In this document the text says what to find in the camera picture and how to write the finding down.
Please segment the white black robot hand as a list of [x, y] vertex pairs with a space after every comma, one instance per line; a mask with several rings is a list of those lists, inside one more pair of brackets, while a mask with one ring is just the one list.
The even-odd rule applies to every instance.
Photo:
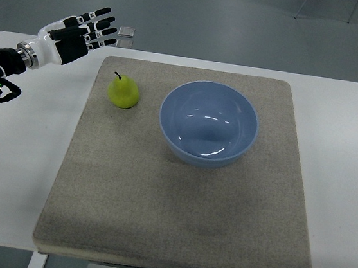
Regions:
[[115, 18], [110, 12], [105, 7], [48, 24], [34, 39], [18, 43], [16, 52], [27, 68], [38, 69], [47, 64], [65, 65], [116, 44], [118, 29], [111, 26]]

